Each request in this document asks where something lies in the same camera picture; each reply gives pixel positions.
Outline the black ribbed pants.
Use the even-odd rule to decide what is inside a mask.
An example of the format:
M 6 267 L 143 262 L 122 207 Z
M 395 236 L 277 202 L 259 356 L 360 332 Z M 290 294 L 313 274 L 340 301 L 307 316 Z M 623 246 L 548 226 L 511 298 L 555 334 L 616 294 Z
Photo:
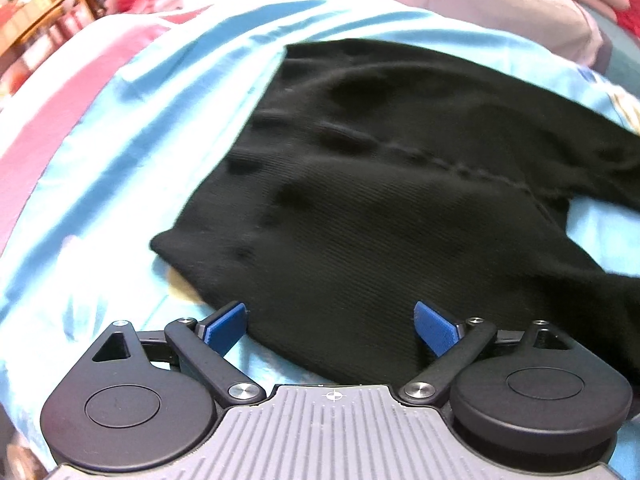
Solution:
M 541 318 L 639 379 L 639 283 L 565 232 L 570 201 L 639 205 L 639 140 L 462 58 L 373 40 L 292 44 L 218 167 L 157 234 L 211 306 L 339 384 L 426 365 L 418 302 L 507 330 Z

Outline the blue floral bed sheet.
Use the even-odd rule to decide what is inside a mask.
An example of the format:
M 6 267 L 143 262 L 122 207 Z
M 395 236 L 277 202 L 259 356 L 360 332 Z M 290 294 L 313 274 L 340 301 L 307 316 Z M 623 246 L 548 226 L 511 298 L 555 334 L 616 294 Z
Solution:
M 29 116 L 65 62 L 89 103 L 43 162 L 1 257 L 1 403 L 42 460 L 44 400 L 116 318 L 160 328 L 204 312 L 168 282 L 151 237 L 221 160 L 287 44 L 415 44 L 540 84 L 609 118 L 601 79 L 545 48 L 390 0 L 224 0 L 196 18 L 108 18 L 55 55 L 17 102 Z M 104 55 L 88 61 L 91 47 Z

